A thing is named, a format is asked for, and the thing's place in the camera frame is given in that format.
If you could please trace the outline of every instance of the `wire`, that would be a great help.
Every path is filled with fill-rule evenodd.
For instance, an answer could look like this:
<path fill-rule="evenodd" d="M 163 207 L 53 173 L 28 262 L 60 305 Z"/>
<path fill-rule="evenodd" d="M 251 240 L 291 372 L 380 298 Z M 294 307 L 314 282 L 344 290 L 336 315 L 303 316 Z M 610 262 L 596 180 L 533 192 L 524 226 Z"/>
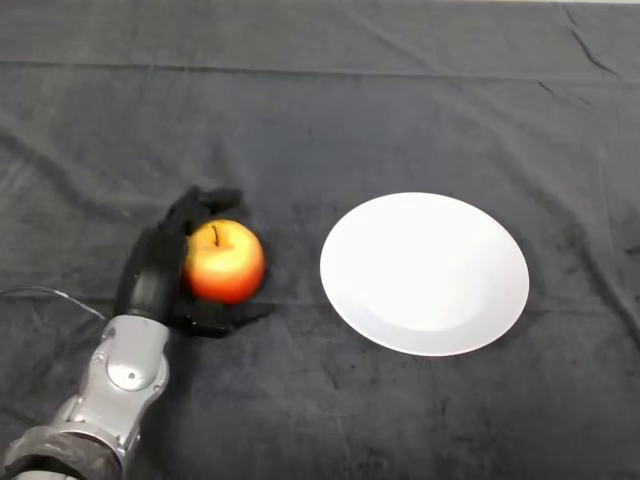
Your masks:
<path fill-rule="evenodd" d="M 100 320 L 104 320 L 105 322 L 107 321 L 107 317 L 105 317 L 99 311 L 94 310 L 86 303 L 82 303 L 80 300 L 77 300 L 73 298 L 71 295 L 68 295 L 60 290 L 56 290 L 55 288 L 43 287 L 41 285 L 29 285 L 28 287 L 8 288 L 6 290 L 0 290 L 0 297 L 4 295 L 11 295 L 13 293 L 27 292 L 27 291 L 35 291 L 35 292 L 48 293 L 50 295 L 57 295 L 59 297 L 64 298 L 65 300 L 68 300 L 71 303 L 76 304 L 83 310 L 89 312 L 91 315 L 98 317 Z"/>

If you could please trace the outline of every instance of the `robotic hand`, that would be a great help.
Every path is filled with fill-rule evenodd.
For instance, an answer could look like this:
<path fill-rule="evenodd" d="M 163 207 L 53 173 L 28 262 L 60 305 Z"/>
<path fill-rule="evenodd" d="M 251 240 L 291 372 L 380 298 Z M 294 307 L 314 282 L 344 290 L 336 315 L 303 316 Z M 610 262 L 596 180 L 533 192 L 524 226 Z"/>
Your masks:
<path fill-rule="evenodd" d="M 220 338 L 270 313 L 195 298 L 182 280 L 187 236 L 240 203 L 237 190 L 188 190 L 145 229 L 122 274 L 114 315 L 91 356 L 80 392 L 48 426 L 28 430 L 5 456 L 0 479 L 120 480 L 140 440 L 140 422 L 169 379 L 170 328 Z"/>

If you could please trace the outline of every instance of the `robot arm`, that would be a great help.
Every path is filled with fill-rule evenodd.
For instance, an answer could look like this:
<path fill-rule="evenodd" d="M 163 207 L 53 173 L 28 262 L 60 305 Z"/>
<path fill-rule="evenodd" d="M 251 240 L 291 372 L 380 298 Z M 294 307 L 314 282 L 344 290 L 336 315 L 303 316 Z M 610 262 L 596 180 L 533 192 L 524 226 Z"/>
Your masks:
<path fill-rule="evenodd" d="M 169 380 L 170 328 L 222 337 L 269 313 L 225 321 L 223 306 L 194 298 L 182 282 L 186 236 L 235 206 L 234 190 L 190 189 L 155 228 L 142 232 L 122 274 L 114 316 L 91 356 L 80 391 L 48 426 L 13 442 L 0 479 L 119 480 L 140 439 L 140 422 Z"/>

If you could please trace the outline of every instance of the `white plate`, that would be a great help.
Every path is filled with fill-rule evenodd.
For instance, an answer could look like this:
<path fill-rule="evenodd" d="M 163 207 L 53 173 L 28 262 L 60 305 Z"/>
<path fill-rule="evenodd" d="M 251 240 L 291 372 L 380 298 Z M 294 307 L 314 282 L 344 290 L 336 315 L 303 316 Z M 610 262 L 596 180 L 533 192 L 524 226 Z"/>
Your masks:
<path fill-rule="evenodd" d="M 527 263 L 493 218 L 453 198 L 398 193 L 347 213 L 322 249 L 329 301 L 356 331 L 415 355 L 483 347 L 527 301 Z"/>

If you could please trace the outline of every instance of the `apple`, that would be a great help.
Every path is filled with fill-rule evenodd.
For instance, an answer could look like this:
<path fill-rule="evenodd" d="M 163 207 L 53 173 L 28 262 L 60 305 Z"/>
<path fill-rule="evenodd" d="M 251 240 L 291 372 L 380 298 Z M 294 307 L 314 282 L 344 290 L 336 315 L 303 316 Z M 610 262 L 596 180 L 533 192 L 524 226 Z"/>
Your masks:
<path fill-rule="evenodd" d="M 258 237 L 238 222 L 213 220 L 189 237 L 185 277 L 197 297 L 241 303 L 258 290 L 264 270 Z"/>

